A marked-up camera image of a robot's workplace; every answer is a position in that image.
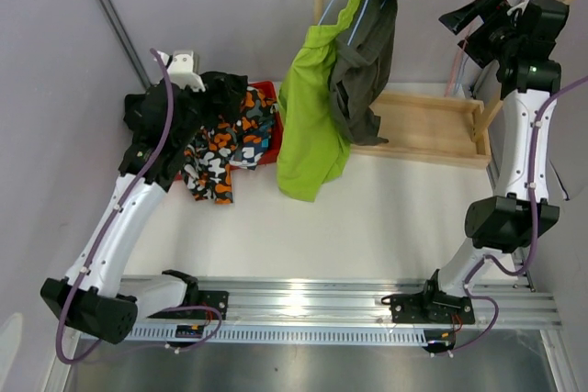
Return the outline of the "dark grey shorts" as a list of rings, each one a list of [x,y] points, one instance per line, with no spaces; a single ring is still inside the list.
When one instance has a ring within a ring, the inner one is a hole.
[[[359,146],[389,140],[379,135],[381,117],[371,109],[390,79],[398,0],[369,0],[351,46],[347,40],[359,15],[335,39],[336,60],[329,78],[330,110],[340,134]]]

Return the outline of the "black shorts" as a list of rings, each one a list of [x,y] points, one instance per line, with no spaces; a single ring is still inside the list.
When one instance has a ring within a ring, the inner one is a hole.
[[[194,134],[203,128],[213,129],[220,123],[232,123],[241,115],[241,103],[248,86],[245,76],[212,71],[203,73],[202,80],[203,92],[172,85],[171,138]],[[163,132],[167,107],[165,81],[160,81],[143,94],[125,96],[123,121],[134,135],[155,139]]]

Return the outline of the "orange camouflage shorts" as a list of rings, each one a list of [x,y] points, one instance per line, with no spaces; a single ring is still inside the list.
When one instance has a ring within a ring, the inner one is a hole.
[[[218,205],[233,202],[230,160],[238,147],[240,119],[200,129],[185,148],[180,175],[195,200],[211,200]]]

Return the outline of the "lime green shorts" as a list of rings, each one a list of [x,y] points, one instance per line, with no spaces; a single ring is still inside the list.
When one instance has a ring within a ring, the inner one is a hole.
[[[277,185],[291,198],[313,202],[323,184],[340,177],[350,155],[330,109],[329,77],[336,38],[349,29],[361,0],[348,0],[336,21],[309,27],[278,93],[283,125]]]

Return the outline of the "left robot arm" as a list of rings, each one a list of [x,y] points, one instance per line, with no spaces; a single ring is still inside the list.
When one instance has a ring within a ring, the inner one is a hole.
[[[126,95],[124,121],[132,142],[107,208],[66,274],[46,279],[40,290],[58,320],[57,342],[66,329],[117,344],[141,319],[225,319],[225,307],[202,301],[195,276],[165,270],[135,286],[123,283],[138,239],[184,166],[188,144],[218,119],[225,97],[211,83],[166,80]]]

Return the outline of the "red plastic tray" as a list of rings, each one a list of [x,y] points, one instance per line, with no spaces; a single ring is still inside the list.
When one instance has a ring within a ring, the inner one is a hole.
[[[281,146],[282,126],[271,82],[248,85],[239,123],[241,133],[230,160],[231,168],[254,170],[259,165],[275,162]]]

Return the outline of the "wooden clothes rack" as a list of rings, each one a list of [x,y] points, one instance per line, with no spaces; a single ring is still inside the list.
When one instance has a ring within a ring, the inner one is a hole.
[[[488,127],[501,110],[499,96],[480,100],[384,92],[375,102],[389,141],[352,152],[408,161],[484,168],[491,161]]]

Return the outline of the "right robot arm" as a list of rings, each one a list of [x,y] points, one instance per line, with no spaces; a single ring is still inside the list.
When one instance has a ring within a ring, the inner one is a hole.
[[[444,267],[415,294],[381,299],[395,324],[472,324],[472,288],[491,266],[538,238],[558,221],[548,201],[548,132],[560,91],[561,66],[550,58],[570,13],[559,0],[474,0],[439,20],[453,34],[475,19],[481,25],[459,47],[480,67],[497,62],[505,135],[499,180],[491,197],[467,211],[466,239]]]

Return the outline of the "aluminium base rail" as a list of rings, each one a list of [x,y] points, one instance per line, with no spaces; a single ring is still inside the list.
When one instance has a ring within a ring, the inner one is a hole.
[[[201,277],[203,306],[222,312],[225,327],[376,328],[396,326],[407,307],[392,295],[423,291],[419,280],[312,280],[297,278]],[[504,330],[550,330],[562,322],[551,294],[534,292],[525,281],[482,283],[463,320],[467,330],[487,325]]]

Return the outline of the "blue patterned shorts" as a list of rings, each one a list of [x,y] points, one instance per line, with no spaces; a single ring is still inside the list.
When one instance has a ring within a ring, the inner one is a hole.
[[[243,137],[243,145],[233,158],[234,165],[254,170],[269,148],[273,123],[267,122]]]

